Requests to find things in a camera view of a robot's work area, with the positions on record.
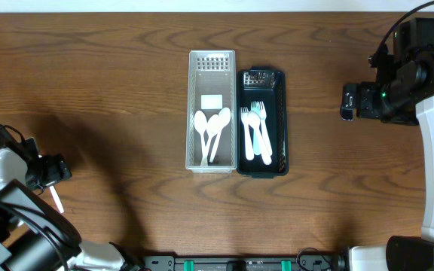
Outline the white plastic spoon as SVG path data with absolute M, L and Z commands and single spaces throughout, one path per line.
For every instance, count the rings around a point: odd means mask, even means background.
M 51 196 L 53 197 L 53 200 L 55 202 L 55 205 L 57 207 L 58 212 L 60 214 L 63 214 L 65 210 L 63 208 L 63 204 L 61 202 L 59 194 L 57 193 L 56 188 L 54 186 L 50 186 L 49 189 L 50 189 Z
M 217 114 L 211 116 L 209 121 L 207 122 L 206 132 L 208 135 L 208 139 L 203 148 L 203 157 L 201 160 L 201 166 L 208 166 L 208 153 L 210 148 L 210 143 L 212 142 L 212 138 L 218 133 L 217 129 L 219 128 L 220 117 Z
M 248 112 L 248 121 L 249 121 L 249 125 L 250 125 L 250 111 Z M 271 159 L 271 156 L 269 155 L 267 148 L 266 148 L 266 145 L 264 143 L 264 139 L 263 139 L 262 134 L 261 134 L 260 126 L 261 126 L 261 119 L 258 116 L 258 128 L 260 131 L 260 133 L 258 134 L 258 140 L 259 140 L 260 148 L 261 148 L 261 158 L 263 160 L 264 165 L 269 166 L 272 163 L 272 159 Z
M 231 110 L 229 108 L 223 108 L 219 112 L 219 129 L 218 129 L 218 133 L 217 133 L 215 142 L 212 146 L 212 153 L 211 153 L 211 156 L 209 159 L 209 161 L 211 163 L 213 162 L 215 155 L 216 155 L 216 151 L 218 150 L 222 130 L 224 129 L 225 126 L 227 126 L 229 124 L 230 120 L 231 120 Z

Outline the white plastic fork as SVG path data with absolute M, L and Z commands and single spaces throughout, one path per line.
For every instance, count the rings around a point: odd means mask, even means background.
M 271 156 L 273 154 L 268 131 L 267 131 L 267 124 L 266 124 L 266 118 L 267 118 L 267 112 L 265 110 L 265 106 L 263 102 L 259 102 L 259 108 L 260 108 L 260 118 L 261 118 L 261 131 L 262 131 L 262 137 L 264 139 L 264 143 L 266 145 L 267 151 L 269 155 Z
M 243 129 L 244 129 L 245 156 L 246 159 L 250 161 L 254 159 L 254 152 L 253 152 L 252 140 L 249 132 L 248 112 L 249 110 L 247 107 L 240 108 L 240 116 L 241 116 L 241 121 L 243 123 Z

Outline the pale blue plastic fork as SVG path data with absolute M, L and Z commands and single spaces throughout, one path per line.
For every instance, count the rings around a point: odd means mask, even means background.
M 258 114 L 260 113 L 260 108 L 256 101 L 251 103 L 250 111 L 250 126 L 253 128 L 253 151 L 254 155 L 261 155 L 260 143 L 258 140 L 258 134 L 260 133 L 258 128 Z

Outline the white plastic spoon angled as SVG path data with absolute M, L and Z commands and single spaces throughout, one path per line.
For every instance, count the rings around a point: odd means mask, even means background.
M 200 134 L 200 143 L 202 150 L 201 166 L 206 166 L 206 141 L 205 132 L 207 128 L 206 115 L 202 111 L 196 111 L 194 114 L 194 128 Z

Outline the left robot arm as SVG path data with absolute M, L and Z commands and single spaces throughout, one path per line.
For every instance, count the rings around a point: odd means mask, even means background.
M 0 124 L 0 270 L 143 270 L 110 242 L 86 242 L 39 194 L 72 173 L 62 155 L 40 155 L 33 138 Z

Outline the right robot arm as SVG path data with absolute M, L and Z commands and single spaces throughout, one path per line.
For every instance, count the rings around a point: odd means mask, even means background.
M 382 44 L 369 60 L 375 81 L 344 85 L 340 116 L 420 127 L 426 182 L 421 235 L 350 247 L 336 259 L 336 270 L 434 270 L 434 18 L 414 18 L 390 32 L 393 51 Z

